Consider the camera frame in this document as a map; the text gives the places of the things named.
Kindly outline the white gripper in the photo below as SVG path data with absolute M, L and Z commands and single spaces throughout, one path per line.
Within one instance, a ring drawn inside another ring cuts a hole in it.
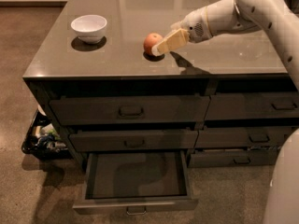
M 181 22 L 171 25 L 172 32 L 151 48 L 154 56 L 184 47 L 189 38 L 192 43 L 200 43 L 213 37 L 207 19 L 207 7 L 189 13 Z

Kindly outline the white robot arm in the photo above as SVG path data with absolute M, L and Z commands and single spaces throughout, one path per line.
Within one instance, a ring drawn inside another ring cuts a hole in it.
M 172 25 L 150 51 L 160 56 L 216 35 L 265 32 L 299 89 L 299 20 L 284 0 L 221 0 Z M 299 129 L 283 144 L 275 164 L 263 224 L 299 224 Z

